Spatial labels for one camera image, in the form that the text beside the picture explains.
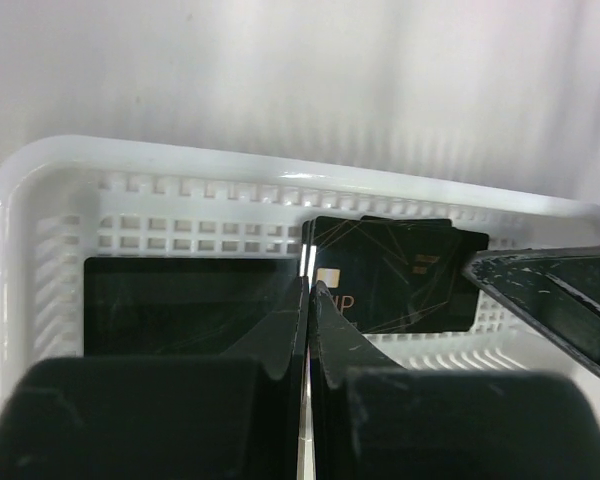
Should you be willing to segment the black card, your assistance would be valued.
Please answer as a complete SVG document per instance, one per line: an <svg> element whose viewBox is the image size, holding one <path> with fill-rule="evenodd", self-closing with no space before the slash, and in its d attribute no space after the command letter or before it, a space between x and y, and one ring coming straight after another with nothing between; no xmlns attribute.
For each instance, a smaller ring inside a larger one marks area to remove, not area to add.
<svg viewBox="0 0 600 480"><path fill-rule="evenodd" d="M328 288L339 312L363 334L467 332L479 292L462 270L489 245L486 233L448 219L343 219L302 225L307 276Z"/></svg>
<svg viewBox="0 0 600 480"><path fill-rule="evenodd" d="M91 257L84 353L219 354L280 307L297 275L291 258Z"/></svg>

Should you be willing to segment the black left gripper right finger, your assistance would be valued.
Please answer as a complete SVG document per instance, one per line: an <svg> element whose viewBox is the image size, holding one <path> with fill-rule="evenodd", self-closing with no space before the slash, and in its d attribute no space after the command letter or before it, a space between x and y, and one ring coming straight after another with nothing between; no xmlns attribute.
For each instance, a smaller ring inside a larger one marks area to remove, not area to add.
<svg viewBox="0 0 600 480"><path fill-rule="evenodd" d="M410 371L312 289L319 479L600 479L600 428L585 396L546 372Z"/></svg>

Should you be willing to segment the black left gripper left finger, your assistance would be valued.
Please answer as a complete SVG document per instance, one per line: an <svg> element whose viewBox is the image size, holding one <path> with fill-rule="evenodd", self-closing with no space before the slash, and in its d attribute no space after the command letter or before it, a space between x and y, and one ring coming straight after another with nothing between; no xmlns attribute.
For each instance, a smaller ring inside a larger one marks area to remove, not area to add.
<svg viewBox="0 0 600 480"><path fill-rule="evenodd" d="M216 355L58 357L0 414L0 479L293 479L308 283Z"/></svg>

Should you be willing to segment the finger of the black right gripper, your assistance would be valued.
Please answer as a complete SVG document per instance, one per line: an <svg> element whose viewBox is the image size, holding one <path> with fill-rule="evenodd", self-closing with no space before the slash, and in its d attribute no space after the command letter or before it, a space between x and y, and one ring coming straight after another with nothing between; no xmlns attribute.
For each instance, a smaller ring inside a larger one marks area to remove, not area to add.
<svg viewBox="0 0 600 480"><path fill-rule="evenodd" d="M600 245L481 251L463 275L600 379Z"/></svg>

